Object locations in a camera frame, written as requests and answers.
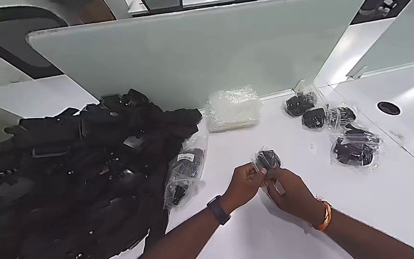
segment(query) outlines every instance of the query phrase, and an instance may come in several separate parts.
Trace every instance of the person's right hand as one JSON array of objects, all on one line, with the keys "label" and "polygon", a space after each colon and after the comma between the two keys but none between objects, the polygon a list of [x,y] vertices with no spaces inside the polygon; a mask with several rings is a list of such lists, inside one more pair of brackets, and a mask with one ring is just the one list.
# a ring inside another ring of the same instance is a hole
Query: person's right hand
[{"label": "person's right hand", "polygon": [[[267,172],[266,178],[264,186],[281,210],[302,218],[315,227],[323,223],[325,205],[312,195],[301,177],[287,169],[273,168]],[[285,193],[280,195],[270,179],[279,180]]]}]

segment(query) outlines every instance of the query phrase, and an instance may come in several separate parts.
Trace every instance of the watch strap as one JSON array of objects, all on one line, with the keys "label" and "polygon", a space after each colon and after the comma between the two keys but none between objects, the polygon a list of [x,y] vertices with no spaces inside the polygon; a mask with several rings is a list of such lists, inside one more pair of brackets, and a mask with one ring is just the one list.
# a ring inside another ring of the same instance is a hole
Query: watch strap
[{"label": "watch strap", "polygon": [[213,200],[207,203],[207,208],[212,211],[215,219],[218,220],[221,225],[224,225],[231,217],[227,215],[221,207],[220,198],[220,195],[216,196]]}]

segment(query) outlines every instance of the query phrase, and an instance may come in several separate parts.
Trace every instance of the barcode sticker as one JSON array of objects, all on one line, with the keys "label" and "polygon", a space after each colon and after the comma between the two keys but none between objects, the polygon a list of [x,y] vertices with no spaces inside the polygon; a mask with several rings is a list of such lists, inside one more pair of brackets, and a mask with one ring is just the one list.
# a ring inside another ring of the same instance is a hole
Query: barcode sticker
[{"label": "barcode sticker", "polygon": [[190,153],[188,153],[188,154],[179,154],[178,158],[177,158],[177,161],[180,161],[182,159],[187,159],[187,160],[193,162],[194,154],[190,154]]}]

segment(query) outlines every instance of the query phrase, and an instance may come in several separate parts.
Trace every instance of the wrist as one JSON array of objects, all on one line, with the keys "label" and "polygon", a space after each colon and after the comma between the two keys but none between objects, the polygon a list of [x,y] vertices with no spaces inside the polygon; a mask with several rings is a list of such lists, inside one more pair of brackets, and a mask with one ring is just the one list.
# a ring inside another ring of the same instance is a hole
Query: wrist
[{"label": "wrist", "polygon": [[323,224],[325,218],[325,205],[320,200],[314,199],[307,221],[314,227]]},{"label": "wrist", "polygon": [[222,195],[220,197],[220,206],[227,215],[230,215],[231,212],[237,209],[237,207],[233,203],[233,199],[231,199],[227,195]]}]

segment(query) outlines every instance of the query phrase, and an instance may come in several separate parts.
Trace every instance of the white desk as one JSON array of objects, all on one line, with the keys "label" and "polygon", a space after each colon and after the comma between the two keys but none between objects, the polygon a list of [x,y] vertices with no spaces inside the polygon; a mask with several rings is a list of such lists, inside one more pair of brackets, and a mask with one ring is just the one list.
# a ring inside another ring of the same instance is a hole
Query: white desk
[{"label": "white desk", "polygon": [[[329,99],[341,99],[330,87],[321,89]],[[206,185],[184,209],[171,212],[168,230],[203,209],[212,197],[222,194],[233,169],[250,162],[250,155],[265,146],[275,150],[282,166],[299,174],[313,194],[324,197],[340,211],[414,246],[414,158],[384,136],[387,152],[381,155],[379,167],[373,172],[362,173],[330,165],[328,131],[304,130],[300,118],[290,119],[282,114],[281,104],[289,97],[265,100],[260,125],[253,130],[209,135],[201,178]],[[199,258],[261,257],[350,258],[324,234],[280,211],[260,190],[215,232]]]},{"label": "white desk", "polygon": [[[333,85],[337,92],[354,101],[362,112],[414,156],[414,67],[364,77]],[[402,113],[391,116],[377,108],[390,101]]]}]

